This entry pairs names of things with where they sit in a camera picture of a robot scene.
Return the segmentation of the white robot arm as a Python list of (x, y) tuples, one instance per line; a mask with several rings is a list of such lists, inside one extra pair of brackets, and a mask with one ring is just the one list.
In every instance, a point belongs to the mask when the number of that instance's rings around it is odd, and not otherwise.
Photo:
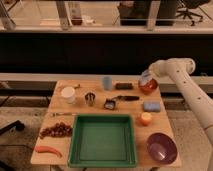
[(155, 76), (168, 76), (176, 84), (213, 145), (213, 100), (190, 77), (195, 67), (191, 58), (158, 60), (142, 72), (139, 85), (147, 85)]

